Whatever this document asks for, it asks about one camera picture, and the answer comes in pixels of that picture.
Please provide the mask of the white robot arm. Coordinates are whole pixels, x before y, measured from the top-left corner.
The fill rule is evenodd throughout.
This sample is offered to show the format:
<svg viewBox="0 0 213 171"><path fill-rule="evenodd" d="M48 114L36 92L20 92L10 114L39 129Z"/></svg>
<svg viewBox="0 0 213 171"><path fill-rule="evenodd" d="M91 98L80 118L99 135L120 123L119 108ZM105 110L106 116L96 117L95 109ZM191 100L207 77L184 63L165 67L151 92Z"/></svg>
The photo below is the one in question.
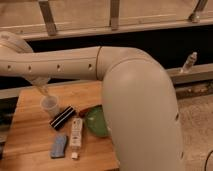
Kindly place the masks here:
<svg viewBox="0 0 213 171"><path fill-rule="evenodd" d="M35 53L21 37L3 31L0 76L100 80L120 171L185 171L175 89L148 53L112 46Z"/></svg>

